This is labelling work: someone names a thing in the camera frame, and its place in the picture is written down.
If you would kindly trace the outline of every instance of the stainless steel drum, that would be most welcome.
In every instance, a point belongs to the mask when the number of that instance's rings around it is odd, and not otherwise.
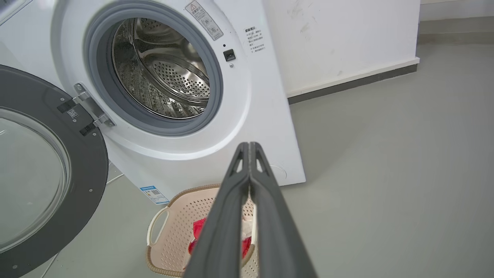
[[[170,119],[200,115],[209,78],[192,45],[167,25],[145,18],[124,21],[113,40],[114,69],[128,95]]]

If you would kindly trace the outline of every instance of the washing machine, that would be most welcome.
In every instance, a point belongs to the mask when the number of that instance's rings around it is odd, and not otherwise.
[[[1,5],[5,276],[81,231],[109,160],[161,205],[221,182],[243,141],[263,146],[279,185],[305,181],[262,0]]]

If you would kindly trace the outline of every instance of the door hinge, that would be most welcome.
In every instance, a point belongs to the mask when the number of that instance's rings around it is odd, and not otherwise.
[[[86,109],[87,112],[89,112],[91,117],[93,117],[94,121],[80,130],[80,133],[83,136],[86,136],[87,134],[89,134],[89,132],[96,129],[97,127],[100,127],[103,124],[109,127],[115,125],[115,123],[110,119],[110,117],[108,117],[108,115],[105,114],[103,109],[101,109],[101,107],[99,107],[99,105],[94,101],[94,99],[87,92],[87,89],[84,87],[82,83],[76,83],[74,85],[74,88],[76,89],[78,95],[72,98],[71,100],[62,103],[57,107],[57,109],[61,113],[65,113],[71,110],[72,108],[74,108],[77,104],[82,105],[82,103],[84,103],[84,108]]]

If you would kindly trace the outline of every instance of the floor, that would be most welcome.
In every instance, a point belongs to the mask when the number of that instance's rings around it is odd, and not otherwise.
[[[416,73],[291,106],[307,182],[282,192],[321,278],[494,276],[494,46],[417,56]],[[144,262],[159,209],[118,178],[25,277],[162,277]]]

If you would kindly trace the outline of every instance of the open round door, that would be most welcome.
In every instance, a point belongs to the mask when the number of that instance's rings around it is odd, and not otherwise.
[[[11,278],[83,229],[103,195],[108,156],[93,118],[68,94],[1,65],[0,84],[0,273]]]

